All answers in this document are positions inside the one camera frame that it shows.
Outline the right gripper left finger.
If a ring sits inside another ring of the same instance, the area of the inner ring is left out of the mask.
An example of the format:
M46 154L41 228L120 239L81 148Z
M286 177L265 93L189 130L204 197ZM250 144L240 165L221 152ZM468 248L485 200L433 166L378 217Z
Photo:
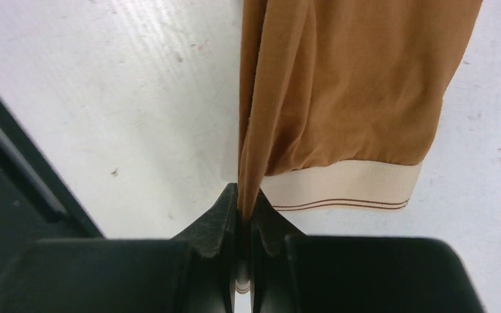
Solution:
M47 239L0 278L0 312L232 312L235 202L226 185L171 239Z

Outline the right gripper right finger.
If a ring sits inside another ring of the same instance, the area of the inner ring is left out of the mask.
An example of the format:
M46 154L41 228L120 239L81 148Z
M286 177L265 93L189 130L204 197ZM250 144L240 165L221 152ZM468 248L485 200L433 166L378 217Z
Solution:
M482 312L461 259L421 237L307 235L260 194L250 227L253 312Z

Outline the brown underwear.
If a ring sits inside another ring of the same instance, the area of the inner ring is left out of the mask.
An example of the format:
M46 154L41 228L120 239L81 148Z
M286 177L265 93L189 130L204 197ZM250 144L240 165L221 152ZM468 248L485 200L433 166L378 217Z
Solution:
M238 208L400 209L480 1L242 1Z

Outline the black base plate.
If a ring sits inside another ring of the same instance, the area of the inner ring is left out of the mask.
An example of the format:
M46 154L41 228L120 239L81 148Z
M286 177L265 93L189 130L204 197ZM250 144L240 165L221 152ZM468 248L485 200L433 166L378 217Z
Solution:
M101 236L0 99L0 276L27 243Z

